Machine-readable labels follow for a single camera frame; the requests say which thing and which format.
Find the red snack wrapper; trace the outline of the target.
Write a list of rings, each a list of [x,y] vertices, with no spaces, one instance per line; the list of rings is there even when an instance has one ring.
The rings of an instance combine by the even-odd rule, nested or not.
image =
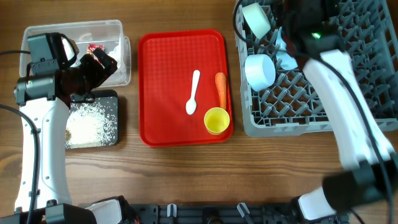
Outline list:
[[[86,52],[87,52],[87,54],[93,55],[93,52],[94,52],[96,49],[104,50],[104,45],[100,45],[100,44],[88,44],[88,47],[87,47]]]

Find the brown food scrap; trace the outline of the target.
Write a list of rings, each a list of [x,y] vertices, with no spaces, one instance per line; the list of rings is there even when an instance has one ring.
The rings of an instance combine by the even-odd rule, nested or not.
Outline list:
[[[69,141],[70,140],[70,138],[71,138],[71,132],[69,131],[69,130],[66,130],[65,131],[65,141],[67,142],[67,141]]]

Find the white plastic spoon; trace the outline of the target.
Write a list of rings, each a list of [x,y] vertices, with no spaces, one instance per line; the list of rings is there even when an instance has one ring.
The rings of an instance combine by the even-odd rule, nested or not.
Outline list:
[[[200,71],[195,70],[193,72],[193,77],[192,77],[192,89],[191,89],[191,94],[189,100],[186,102],[185,109],[188,115],[192,115],[196,108],[197,108],[197,103],[195,101],[195,96],[197,92],[197,87],[198,87],[198,82],[200,79]]]

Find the yellow plastic cup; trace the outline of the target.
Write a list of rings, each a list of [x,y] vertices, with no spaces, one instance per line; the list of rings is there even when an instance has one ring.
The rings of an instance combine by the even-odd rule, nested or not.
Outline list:
[[[214,107],[205,113],[204,124],[210,134],[219,135],[229,127],[230,116],[223,108]]]

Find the orange carrot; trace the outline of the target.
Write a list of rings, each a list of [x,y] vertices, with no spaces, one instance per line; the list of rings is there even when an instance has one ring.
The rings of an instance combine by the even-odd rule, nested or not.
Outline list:
[[[223,72],[218,72],[215,75],[215,84],[218,90],[220,107],[226,110],[227,85],[226,85],[226,75]]]

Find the light blue rice bowl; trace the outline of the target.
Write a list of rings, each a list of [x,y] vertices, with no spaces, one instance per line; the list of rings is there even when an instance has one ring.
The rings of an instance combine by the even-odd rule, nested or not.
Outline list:
[[[275,82],[275,65],[268,55],[249,55],[244,64],[244,71],[248,84],[254,91],[265,90]]]

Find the green bowl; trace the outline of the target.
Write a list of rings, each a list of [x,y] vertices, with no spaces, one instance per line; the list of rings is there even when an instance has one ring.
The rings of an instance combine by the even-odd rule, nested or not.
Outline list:
[[[255,2],[243,7],[242,12],[249,28],[258,39],[265,37],[271,30],[271,23],[259,3]]]

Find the light blue plate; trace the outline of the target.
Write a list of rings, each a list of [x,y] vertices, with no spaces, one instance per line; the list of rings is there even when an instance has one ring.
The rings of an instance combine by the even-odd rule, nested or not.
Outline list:
[[[279,51],[276,53],[277,60],[281,60],[280,67],[283,70],[293,70],[298,68],[298,64],[296,59],[291,57],[286,50],[287,44],[282,38],[282,27],[280,27],[277,31],[277,38],[275,41],[275,46],[279,47]]]

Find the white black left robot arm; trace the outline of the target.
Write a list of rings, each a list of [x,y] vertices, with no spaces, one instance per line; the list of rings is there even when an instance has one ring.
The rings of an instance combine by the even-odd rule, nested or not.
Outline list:
[[[12,215],[2,223],[122,223],[122,197],[87,208],[72,205],[65,168],[65,131],[72,103],[91,103],[92,90],[118,68],[115,59],[95,49],[68,58],[72,41],[53,32],[30,36],[32,61],[14,89],[12,112],[23,124],[23,158],[19,193]]]

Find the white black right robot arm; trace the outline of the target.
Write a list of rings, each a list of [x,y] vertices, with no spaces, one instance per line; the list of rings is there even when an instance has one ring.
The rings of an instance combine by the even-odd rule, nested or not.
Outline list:
[[[325,177],[316,190],[297,199],[310,223],[385,200],[394,221],[397,154],[380,130],[359,88],[351,57],[338,29],[328,21],[337,1],[282,1],[278,21],[289,54],[316,91],[331,124],[343,171]]]

